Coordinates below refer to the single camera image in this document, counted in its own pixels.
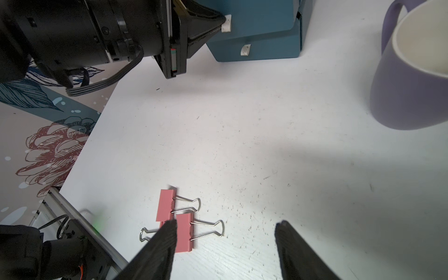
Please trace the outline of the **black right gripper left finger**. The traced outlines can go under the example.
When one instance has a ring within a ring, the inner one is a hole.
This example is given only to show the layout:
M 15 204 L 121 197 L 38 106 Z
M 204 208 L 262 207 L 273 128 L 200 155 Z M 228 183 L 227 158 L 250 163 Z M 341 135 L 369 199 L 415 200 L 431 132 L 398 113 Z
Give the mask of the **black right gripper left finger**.
M 170 279 L 177 245 L 177 221 L 166 222 L 132 261 L 115 277 L 117 280 Z

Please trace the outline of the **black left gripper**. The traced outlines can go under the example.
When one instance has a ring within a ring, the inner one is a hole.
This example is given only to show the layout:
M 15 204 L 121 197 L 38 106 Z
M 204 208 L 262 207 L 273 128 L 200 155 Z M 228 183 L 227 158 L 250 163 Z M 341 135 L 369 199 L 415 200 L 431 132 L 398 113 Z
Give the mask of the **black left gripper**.
M 186 73 L 187 60 L 221 32 L 226 17 L 196 1 L 157 1 L 162 52 L 154 56 L 165 78 Z

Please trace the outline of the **teal drawer cabinet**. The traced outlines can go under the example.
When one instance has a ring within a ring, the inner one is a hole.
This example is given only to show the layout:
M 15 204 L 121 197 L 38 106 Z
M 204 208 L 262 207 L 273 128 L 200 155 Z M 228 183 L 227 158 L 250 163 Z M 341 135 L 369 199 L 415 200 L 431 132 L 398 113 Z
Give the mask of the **teal drawer cabinet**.
M 313 0 L 208 0 L 200 4 L 226 16 L 207 47 L 220 63 L 299 57 Z

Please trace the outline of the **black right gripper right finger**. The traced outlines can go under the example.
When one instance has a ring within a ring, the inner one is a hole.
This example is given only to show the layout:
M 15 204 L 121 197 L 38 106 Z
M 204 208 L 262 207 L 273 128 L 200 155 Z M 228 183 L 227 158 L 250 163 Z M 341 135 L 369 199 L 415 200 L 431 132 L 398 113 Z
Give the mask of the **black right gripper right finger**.
M 339 280 L 301 235 L 284 220 L 276 224 L 275 242 L 285 280 Z

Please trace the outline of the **pink binder clip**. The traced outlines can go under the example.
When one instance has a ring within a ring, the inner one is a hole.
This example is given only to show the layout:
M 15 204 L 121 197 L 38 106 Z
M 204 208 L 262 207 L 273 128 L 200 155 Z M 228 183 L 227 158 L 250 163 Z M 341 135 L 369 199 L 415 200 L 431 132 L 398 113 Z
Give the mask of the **pink binder clip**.
M 197 203 L 197 207 L 187 207 L 182 209 L 175 209 L 177 201 L 186 203 Z M 201 209 L 201 200 L 199 198 L 188 199 L 177 195 L 174 189 L 161 190 L 159 196 L 159 204 L 157 207 L 156 222 L 162 226 L 165 222 L 173 219 L 174 214 L 181 212 L 198 212 Z
M 202 222 L 194 219 L 194 214 L 190 213 L 182 213 L 176 216 L 177 222 L 177 243 L 176 243 L 176 253 L 188 253 L 193 250 L 194 241 L 206 238 L 209 236 L 217 236 L 222 237 L 225 232 L 225 224 L 222 220 L 215 222 L 214 224 L 208 222 Z M 207 227 L 216 227 L 220 226 L 221 231 L 212 231 L 208 233 L 204 233 L 198 236 L 194 235 L 194 227 L 195 226 L 207 226 Z
M 152 239 L 153 235 L 155 235 L 166 222 L 167 221 L 160 222 L 159 227 L 154 229 L 148 229 L 147 227 L 142 227 L 139 234 L 139 241 L 142 243 L 149 242 Z

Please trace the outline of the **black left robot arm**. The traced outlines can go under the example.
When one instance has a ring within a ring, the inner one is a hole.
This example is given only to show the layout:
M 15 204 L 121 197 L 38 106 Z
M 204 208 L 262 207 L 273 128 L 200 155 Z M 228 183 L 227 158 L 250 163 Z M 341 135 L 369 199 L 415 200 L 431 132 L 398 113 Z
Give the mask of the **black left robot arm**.
M 24 78 L 34 62 L 82 96 L 117 83 L 144 57 L 174 78 L 225 21 L 195 1 L 2 1 L 1 82 Z

